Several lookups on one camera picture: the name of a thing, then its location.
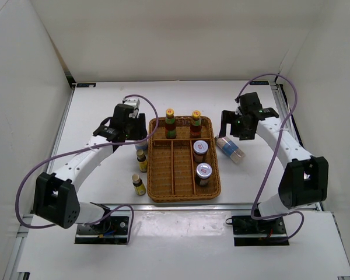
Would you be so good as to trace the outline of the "white spice jar silver lid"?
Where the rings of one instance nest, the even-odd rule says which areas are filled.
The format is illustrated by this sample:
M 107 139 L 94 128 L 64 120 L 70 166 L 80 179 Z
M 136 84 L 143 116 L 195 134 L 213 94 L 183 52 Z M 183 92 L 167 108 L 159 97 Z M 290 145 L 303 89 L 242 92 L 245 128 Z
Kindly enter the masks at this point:
M 143 141 L 134 145 L 137 151 L 143 150 L 145 153 L 148 151 L 148 142 Z
M 215 143 L 219 149 L 229 157 L 234 163 L 239 163 L 245 153 L 228 137 L 215 137 Z

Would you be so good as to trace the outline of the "red sauce bottle yellow cap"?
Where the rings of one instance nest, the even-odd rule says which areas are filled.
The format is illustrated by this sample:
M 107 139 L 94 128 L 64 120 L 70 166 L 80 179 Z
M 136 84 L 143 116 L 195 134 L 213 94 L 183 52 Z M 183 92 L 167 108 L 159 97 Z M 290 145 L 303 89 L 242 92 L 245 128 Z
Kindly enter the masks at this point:
M 192 112 L 192 118 L 190 121 L 190 137 L 200 138 L 202 130 L 201 113 L 198 110 Z
M 164 127 L 166 138 L 173 139 L 176 137 L 176 119 L 174 117 L 174 110 L 172 108 L 168 108 L 166 110 Z

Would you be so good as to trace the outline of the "dark jar white lid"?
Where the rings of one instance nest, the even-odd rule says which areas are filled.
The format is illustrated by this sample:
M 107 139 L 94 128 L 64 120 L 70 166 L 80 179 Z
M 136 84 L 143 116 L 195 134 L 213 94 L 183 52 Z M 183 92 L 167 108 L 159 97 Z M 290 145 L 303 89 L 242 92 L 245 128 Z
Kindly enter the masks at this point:
M 197 140 L 193 143 L 193 158 L 197 163 L 205 162 L 207 152 L 208 152 L 208 143 L 203 140 Z
M 200 163 L 195 170 L 195 183 L 206 186 L 212 176 L 212 167 L 207 163 Z

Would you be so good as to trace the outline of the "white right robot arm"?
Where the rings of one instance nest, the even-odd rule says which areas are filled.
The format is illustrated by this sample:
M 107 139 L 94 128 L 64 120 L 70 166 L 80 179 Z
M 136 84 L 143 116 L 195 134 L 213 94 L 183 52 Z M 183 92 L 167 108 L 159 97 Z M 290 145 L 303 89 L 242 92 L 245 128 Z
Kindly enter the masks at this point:
M 287 215 L 291 210 L 322 202 L 327 198 L 328 168 L 325 157 L 315 157 L 280 126 L 279 114 L 264 108 L 256 92 L 239 97 L 235 111 L 223 110 L 219 137 L 230 135 L 240 140 L 254 140 L 258 135 L 273 151 L 273 158 L 283 166 L 278 192 L 252 208 L 250 226 L 257 233 L 271 227 L 271 220 Z

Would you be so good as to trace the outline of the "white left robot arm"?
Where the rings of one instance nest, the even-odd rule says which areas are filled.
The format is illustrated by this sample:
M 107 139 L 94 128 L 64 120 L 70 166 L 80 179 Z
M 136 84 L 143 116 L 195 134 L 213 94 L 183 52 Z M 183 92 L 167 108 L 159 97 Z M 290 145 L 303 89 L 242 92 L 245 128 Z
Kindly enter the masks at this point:
M 116 105 L 113 116 L 104 119 L 85 145 L 62 167 L 41 173 L 36 180 L 34 213 L 64 229 L 73 224 L 90 225 L 97 233 L 109 230 L 111 220 L 107 207 L 80 202 L 78 191 L 87 177 L 102 161 L 111 156 L 126 141 L 138 141 L 147 136 L 145 115 L 139 112 L 137 97 Z

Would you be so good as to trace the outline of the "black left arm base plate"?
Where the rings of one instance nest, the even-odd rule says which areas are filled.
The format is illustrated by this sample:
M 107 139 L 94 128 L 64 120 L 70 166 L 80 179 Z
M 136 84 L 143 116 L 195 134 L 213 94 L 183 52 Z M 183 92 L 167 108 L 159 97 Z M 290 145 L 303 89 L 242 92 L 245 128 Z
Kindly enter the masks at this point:
M 118 211 L 113 212 L 107 220 L 97 225 L 78 225 L 74 243 L 127 245 L 131 218 L 131 211 Z

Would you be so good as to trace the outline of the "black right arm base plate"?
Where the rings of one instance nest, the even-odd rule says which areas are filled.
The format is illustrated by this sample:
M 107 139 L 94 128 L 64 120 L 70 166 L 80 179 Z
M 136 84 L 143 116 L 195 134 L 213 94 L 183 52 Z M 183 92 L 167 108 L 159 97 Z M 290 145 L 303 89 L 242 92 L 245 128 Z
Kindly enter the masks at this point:
M 251 216 L 231 216 L 225 223 L 232 226 L 235 247 L 288 246 L 282 218 L 254 220 Z

